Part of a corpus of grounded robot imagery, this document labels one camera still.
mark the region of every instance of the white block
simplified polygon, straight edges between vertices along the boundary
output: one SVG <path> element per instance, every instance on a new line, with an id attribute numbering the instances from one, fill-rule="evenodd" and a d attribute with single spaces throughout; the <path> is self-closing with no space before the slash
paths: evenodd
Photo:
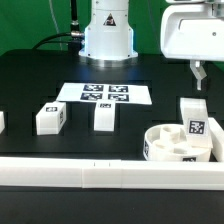
<path id="1" fill-rule="evenodd" d="M 180 109 L 188 144 L 193 147 L 212 148 L 205 100 L 181 98 Z"/>
<path id="2" fill-rule="evenodd" d="M 5 129 L 4 113 L 0 111 L 0 134 Z"/>
<path id="3" fill-rule="evenodd" d="M 212 153 L 218 162 L 224 162 L 224 131 L 214 118 L 209 118 L 213 149 Z"/>
<path id="4" fill-rule="evenodd" d="M 82 165 L 82 160 L 0 157 L 0 185 L 82 187 Z"/>
<path id="5" fill-rule="evenodd" d="M 114 131 L 115 100 L 98 100 L 95 108 L 94 130 Z"/>
<path id="6" fill-rule="evenodd" d="M 82 166 L 83 188 L 121 188 L 121 161 L 95 160 Z"/>
<path id="7" fill-rule="evenodd" d="M 58 134 L 66 121 L 66 103 L 46 103 L 36 116 L 37 134 Z"/>
<path id="8" fill-rule="evenodd" d="M 122 188 L 224 190 L 222 163 L 122 161 Z"/>

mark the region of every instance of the white box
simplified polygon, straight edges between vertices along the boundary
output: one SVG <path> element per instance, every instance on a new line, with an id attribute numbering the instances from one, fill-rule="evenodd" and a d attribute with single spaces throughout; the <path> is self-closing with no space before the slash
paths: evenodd
<path id="1" fill-rule="evenodd" d="M 98 100 L 95 108 L 94 130 L 114 131 L 115 100 Z"/>
<path id="2" fill-rule="evenodd" d="M 205 100 L 181 98 L 180 109 L 188 144 L 193 147 L 212 148 Z"/>
<path id="3" fill-rule="evenodd" d="M 37 135 L 58 134 L 66 121 L 66 103 L 46 103 L 36 116 Z"/>
<path id="4" fill-rule="evenodd" d="M 0 134 L 5 128 L 4 113 L 0 111 Z"/>

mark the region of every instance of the black tabletop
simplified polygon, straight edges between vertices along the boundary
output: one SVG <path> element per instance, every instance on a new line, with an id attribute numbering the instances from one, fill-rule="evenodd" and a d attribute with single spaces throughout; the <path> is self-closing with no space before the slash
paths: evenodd
<path id="1" fill-rule="evenodd" d="M 136 65 L 100 68 L 69 52 L 15 50 L 0 57 L 0 111 L 6 129 L 0 156 L 144 160 L 145 131 L 182 124 L 180 98 L 206 99 L 209 116 L 223 127 L 224 73 L 205 64 L 202 91 L 189 62 L 140 55 Z M 37 136 L 35 116 L 62 85 L 147 85 L 152 105 L 117 104 L 114 132 L 95 132 L 94 103 L 67 103 L 59 135 Z M 2 223 L 223 223 L 219 191 L 113 190 L 0 187 Z"/>

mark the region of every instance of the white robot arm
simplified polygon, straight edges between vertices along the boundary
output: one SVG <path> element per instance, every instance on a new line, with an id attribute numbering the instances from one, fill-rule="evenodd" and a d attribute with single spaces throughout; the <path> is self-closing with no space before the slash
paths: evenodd
<path id="1" fill-rule="evenodd" d="M 175 5 L 163 14 L 161 50 L 167 58 L 189 59 L 201 90 L 203 61 L 224 61 L 224 0 L 167 2 Z"/>

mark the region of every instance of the white cylinder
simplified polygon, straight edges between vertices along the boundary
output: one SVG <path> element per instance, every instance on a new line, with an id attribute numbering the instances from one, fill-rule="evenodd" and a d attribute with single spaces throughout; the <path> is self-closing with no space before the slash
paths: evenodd
<path id="1" fill-rule="evenodd" d="M 128 24 L 128 0 L 92 0 L 91 22 L 85 29 L 80 56 L 96 60 L 125 60 L 133 51 L 133 30 Z"/>

